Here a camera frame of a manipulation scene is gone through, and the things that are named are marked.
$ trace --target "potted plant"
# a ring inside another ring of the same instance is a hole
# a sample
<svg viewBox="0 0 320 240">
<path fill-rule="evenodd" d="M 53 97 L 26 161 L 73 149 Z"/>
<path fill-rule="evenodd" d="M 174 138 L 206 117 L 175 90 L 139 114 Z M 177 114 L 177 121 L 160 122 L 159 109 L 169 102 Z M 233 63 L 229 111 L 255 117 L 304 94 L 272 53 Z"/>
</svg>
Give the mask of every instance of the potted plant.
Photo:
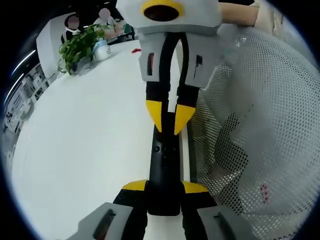
<svg viewBox="0 0 320 240">
<path fill-rule="evenodd" d="M 79 74 L 83 68 L 88 68 L 88 65 L 91 66 L 94 46 L 100 39 L 104 39 L 105 28 L 108 27 L 99 24 L 90 25 L 84 33 L 79 33 L 62 44 L 59 48 L 62 60 L 58 63 L 58 70 L 75 75 Z M 65 62 L 65 69 L 61 67 L 61 61 Z"/>
</svg>

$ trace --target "black button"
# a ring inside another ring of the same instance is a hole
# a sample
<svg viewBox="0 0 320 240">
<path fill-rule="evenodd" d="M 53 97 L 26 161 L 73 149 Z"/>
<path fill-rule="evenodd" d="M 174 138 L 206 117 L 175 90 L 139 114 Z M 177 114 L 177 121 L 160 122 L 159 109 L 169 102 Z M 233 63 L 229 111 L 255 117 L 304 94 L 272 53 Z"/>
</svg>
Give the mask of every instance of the black button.
<svg viewBox="0 0 320 240">
<path fill-rule="evenodd" d="M 144 10 L 144 15 L 153 21 L 169 22 L 179 17 L 179 12 L 172 6 L 155 5 Z"/>
</svg>

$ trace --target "white mesh fabric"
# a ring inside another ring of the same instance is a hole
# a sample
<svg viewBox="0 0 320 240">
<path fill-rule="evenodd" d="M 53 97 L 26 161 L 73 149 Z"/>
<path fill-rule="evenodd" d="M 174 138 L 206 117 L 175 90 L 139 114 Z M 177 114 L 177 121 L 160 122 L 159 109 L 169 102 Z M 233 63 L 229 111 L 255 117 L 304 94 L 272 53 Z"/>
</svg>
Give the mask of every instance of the white mesh fabric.
<svg viewBox="0 0 320 240">
<path fill-rule="evenodd" d="M 218 34 L 228 47 L 188 128 L 191 180 L 258 238 L 290 239 L 320 193 L 319 72 L 253 28 Z"/>
</svg>

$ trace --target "yellow robot part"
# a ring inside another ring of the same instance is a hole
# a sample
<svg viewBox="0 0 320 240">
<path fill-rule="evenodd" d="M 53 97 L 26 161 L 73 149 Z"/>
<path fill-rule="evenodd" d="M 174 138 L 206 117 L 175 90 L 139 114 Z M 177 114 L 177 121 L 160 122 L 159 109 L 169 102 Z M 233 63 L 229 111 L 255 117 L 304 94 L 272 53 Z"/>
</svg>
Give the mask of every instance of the yellow robot part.
<svg viewBox="0 0 320 240">
<path fill-rule="evenodd" d="M 178 135 L 192 118 L 196 108 L 177 104 L 175 111 L 174 135 Z"/>
<path fill-rule="evenodd" d="M 204 186 L 197 183 L 183 181 L 182 184 L 184 186 L 184 191 L 186 194 L 197 194 L 197 193 L 208 192 L 208 190 Z"/>
<path fill-rule="evenodd" d="M 161 107 L 162 107 L 162 102 L 160 101 L 146 100 L 146 108 L 148 109 L 149 114 L 156 128 L 158 129 L 159 133 L 162 132 Z"/>
<path fill-rule="evenodd" d="M 144 191 L 147 180 L 133 181 L 124 185 L 123 190 Z"/>
<path fill-rule="evenodd" d="M 142 14 L 157 22 L 172 21 L 185 15 L 184 6 L 174 0 L 148 0 L 141 8 Z"/>
</svg>

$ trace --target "white desk surface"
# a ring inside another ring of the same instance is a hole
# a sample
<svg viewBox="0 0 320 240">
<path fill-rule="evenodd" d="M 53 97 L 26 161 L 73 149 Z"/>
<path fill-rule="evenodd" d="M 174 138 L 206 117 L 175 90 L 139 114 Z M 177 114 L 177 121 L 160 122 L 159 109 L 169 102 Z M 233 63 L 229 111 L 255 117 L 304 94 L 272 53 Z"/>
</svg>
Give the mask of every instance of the white desk surface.
<svg viewBox="0 0 320 240">
<path fill-rule="evenodd" d="M 12 185 L 43 239 L 66 239 L 125 184 L 148 179 L 154 124 L 145 107 L 138 41 L 113 45 L 82 76 L 63 76 L 41 96 L 18 138 Z M 171 79 L 179 81 L 173 57 Z M 182 217 L 148 216 L 144 239 L 185 239 Z"/>
</svg>

